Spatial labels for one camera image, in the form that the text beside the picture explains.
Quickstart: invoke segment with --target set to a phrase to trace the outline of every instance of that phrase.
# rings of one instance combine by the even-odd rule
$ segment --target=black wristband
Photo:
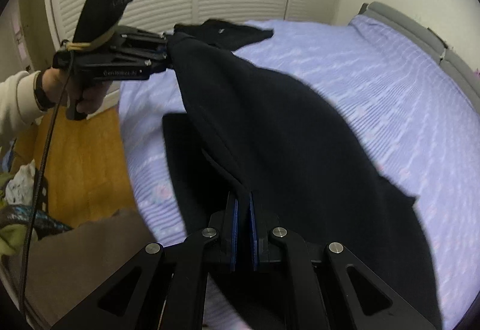
[[[39,108],[44,112],[55,106],[55,103],[49,100],[42,88],[42,78],[45,71],[46,70],[43,70],[37,75],[35,87],[33,89],[33,93],[35,94],[35,99],[38,102]]]

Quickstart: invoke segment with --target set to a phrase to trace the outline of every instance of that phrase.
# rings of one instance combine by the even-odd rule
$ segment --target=metal bolt
[[[338,242],[332,242],[328,245],[328,249],[336,254],[340,254],[343,251],[343,245]]]
[[[274,234],[278,238],[283,238],[287,234],[287,231],[283,227],[275,227],[272,230],[272,234]]]
[[[148,244],[145,247],[145,251],[149,254],[157,254],[160,251],[160,245],[159,244]]]
[[[202,231],[202,235],[205,238],[213,238],[216,234],[217,234],[217,230],[212,227],[207,227]]]

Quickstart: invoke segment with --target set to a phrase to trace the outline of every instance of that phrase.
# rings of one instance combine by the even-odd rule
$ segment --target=white sleeve
[[[35,76],[21,71],[0,83],[0,146],[44,114],[35,100]]]

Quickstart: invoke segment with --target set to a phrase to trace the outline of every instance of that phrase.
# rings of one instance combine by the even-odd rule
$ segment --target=blue gripper pad
[[[257,226],[255,224],[255,213],[253,210],[254,201],[250,196],[250,248],[251,248],[251,262],[253,265],[253,270],[257,271],[258,269],[258,236],[257,236]]]
[[[239,224],[239,202],[235,199],[235,205],[233,208],[233,223],[232,223],[232,243],[231,243],[231,256],[230,256],[230,270],[235,271],[235,264],[237,263],[237,239],[238,239],[238,224]]]

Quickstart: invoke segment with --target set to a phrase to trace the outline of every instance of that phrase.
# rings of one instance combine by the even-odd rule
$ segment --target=hand
[[[42,78],[42,89],[50,101],[58,101],[66,80],[67,73],[65,71],[59,70],[58,68],[49,68],[45,71]],[[98,83],[95,86],[83,90],[82,93],[77,83],[70,79],[66,88],[66,94],[68,94],[71,101],[78,100],[82,97],[83,100],[77,105],[77,111],[79,113],[92,114],[102,105],[103,99],[111,84],[112,82]],[[67,104],[66,94],[61,101],[62,105]]]

